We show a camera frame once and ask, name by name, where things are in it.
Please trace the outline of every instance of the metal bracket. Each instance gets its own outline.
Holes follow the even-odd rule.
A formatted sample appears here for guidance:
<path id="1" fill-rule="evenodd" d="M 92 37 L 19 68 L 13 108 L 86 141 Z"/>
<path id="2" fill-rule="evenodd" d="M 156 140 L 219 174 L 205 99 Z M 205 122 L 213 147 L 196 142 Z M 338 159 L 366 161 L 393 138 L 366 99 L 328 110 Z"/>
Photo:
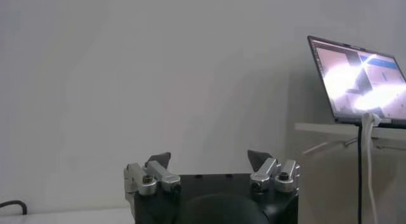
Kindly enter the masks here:
<path id="1" fill-rule="evenodd" d="M 168 172 L 157 161 L 147 162 L 147 174 L 160 181 L 165 192 L 172 192 L 174 189 L 180 188 L 180 176 Z"/>
<path id="2" fill-rule="evenodd" d="M 277 173 L 279 167 L 280 164 L 278 165 L 276 159 L 271 157 L 267 158 L 260 169 L 249 176 L 251 188 L 258 192 L 267 190 L 270 183 L 270 177 Z"/>
<path id="3" fill-rule="evenodd" d="M 279 192 L 299 190 L 300 165 L 295 160 L 286 160 L 282 170 L 275 177 L 275 188 Z"/>
<path id="4" fill-rule="evenodd" d="M 128 164 L 124 169 L 124 189 L 127 194 L 139 192 L 140 195 L 152 195 L 157 188 L 157 180 L 146 172 L 138 163 Z"/>

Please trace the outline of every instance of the table surface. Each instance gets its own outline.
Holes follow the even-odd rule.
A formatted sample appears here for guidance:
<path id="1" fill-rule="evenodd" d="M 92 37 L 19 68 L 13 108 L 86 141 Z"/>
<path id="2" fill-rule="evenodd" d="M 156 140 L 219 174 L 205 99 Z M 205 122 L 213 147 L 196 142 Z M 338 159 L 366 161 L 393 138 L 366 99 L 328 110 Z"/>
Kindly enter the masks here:
<path id="1" fill-rule="evenodd" d="M 3 216 L 0 224 L 134 224 L 129 208 Z"/>

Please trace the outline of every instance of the screw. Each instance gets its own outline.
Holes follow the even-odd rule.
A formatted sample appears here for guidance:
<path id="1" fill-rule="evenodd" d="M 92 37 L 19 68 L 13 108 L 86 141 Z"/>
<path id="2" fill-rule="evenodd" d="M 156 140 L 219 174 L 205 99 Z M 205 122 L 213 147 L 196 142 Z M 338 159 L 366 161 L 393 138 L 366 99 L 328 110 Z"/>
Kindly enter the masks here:
<path id="1" fill-rule="evenodd" d="M 143 184 L 151 183 L 152 180 L 153 180 L 153 178 L 150 175 L 144 175 L 144 177 L 142 177 L 142 183 Z"/>

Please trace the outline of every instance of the white shelf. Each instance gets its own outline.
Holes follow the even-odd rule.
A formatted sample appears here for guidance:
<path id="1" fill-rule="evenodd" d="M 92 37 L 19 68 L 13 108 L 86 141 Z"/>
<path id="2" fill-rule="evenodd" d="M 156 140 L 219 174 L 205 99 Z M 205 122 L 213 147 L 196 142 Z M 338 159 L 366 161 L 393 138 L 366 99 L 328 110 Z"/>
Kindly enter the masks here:
<path id="1" fill-rule="evenodd" d="M 294 128 L 299 131 L 357 136 L 358 128 L 349 124 L 309 124 L 298 122 Z M 385 140 L 406 141 L 406 129 L 374 128 L 372 137 Z"/>

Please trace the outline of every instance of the laptop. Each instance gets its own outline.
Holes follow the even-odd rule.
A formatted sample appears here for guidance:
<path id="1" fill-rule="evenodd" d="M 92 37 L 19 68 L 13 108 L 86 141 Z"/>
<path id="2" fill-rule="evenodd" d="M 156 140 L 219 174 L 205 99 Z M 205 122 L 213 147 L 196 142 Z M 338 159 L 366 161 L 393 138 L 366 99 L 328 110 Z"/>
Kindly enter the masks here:
<path id="1" fill-rule="evenodd" d="M 379 127 L 406 128 L 406 80 L 395 57 L 308 36 L 334 120 L 360 125 L 377 114 Z"/>

